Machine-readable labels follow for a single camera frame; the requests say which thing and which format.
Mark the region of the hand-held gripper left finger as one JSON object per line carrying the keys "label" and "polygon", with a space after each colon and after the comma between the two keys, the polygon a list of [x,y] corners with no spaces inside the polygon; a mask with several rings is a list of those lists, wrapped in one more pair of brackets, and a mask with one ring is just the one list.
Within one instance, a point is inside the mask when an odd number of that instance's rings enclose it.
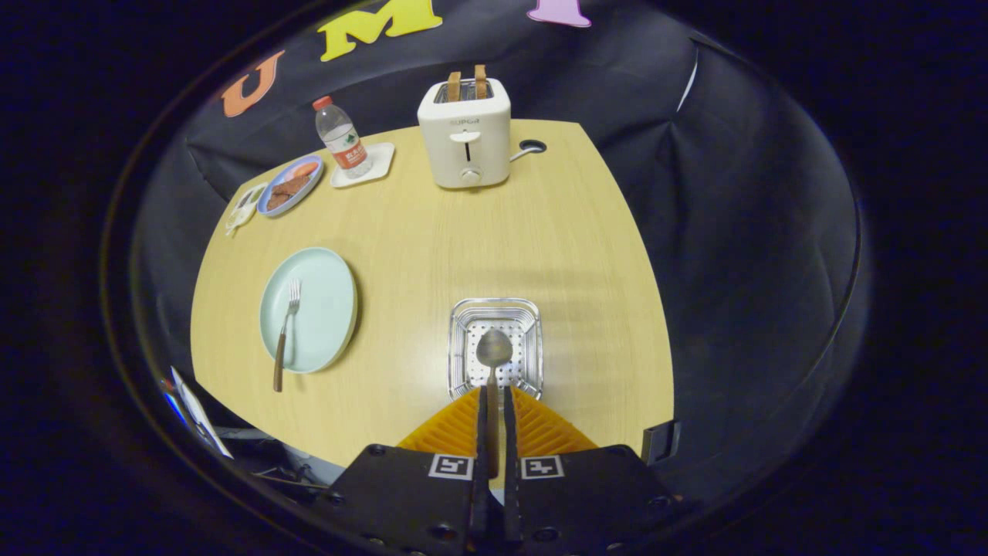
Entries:
{"label": "hand-held gripper left finger", "polygon": [[452,402],[399,446],[373,443],[314,510],[374,554],[466,555],[487,535],[486,388]]}

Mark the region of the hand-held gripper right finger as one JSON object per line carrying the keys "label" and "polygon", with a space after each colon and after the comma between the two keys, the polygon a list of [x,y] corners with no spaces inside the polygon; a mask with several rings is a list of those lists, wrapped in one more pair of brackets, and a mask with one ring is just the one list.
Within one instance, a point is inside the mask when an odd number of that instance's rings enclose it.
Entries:
{"label": "hand-held gripper right finger", "polygon": [[596,446],[519,388],[504,398],[503,523],[516,555],[632,555],[680,510],[631,447]]}

